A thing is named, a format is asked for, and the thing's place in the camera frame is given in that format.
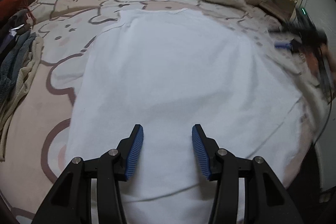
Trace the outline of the red fringed scarf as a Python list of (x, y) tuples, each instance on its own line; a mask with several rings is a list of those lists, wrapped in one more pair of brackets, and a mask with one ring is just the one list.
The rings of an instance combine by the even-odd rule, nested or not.
[(28, 7), (28, 0), (1, 0), (1, 27), (3, 27), (8, 20), (21, 10), (27, 10), (28, 16), (36, 23), (36, 19)]

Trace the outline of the white t-shirt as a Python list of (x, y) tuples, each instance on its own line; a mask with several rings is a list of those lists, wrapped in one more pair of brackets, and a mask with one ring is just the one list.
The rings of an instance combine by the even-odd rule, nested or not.
[(122, 11), (89, 49), (66, 159), (99, 157), (142, 125), (135, 174), (121, 186), (129, 223), (208, 221), (215, 184), (195, 158), (195, 124), (237, 157), (263, 157), (288, 184), (302, 95), (269, 48), (266, 36), (199, 11)]

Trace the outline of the beige knit garment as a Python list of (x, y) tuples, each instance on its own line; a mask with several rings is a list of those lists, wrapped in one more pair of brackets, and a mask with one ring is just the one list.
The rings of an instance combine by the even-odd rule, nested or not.
[(19, 69), (14, 90), (10, 93), (9, 100), (1, 110), (1, 161), (5, 161), (7, 132), (19, 102), (29, 93), (33, 79), (36, 75), (42, 57), (43, 38), (39, 35), (31, 44), (31, 49), (25, 58), (24, 66)]

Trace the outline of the pink bear pattern bedsheet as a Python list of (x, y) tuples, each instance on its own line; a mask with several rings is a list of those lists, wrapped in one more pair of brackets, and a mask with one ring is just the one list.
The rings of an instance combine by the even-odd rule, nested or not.
[(43, 42), (41, 62), (30, 90), (5, 125), (1, 201), (13, 223), (30, 223), (64, 169), (72, 107), (95, 37), (123, 10), (200, 10), (258, 46), (285, 35), (267, 35), (280, 23), (257, 7), (243, 12), (202, 0), (36, 0), (34, 32)]

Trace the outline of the black folded garment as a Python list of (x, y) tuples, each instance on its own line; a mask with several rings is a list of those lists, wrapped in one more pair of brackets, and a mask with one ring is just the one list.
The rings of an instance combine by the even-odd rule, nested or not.
[(19, 35), (30, 29), (28, 9), (16, 12), (1, 29), (1, 55), (6, 55), (17, 43)]

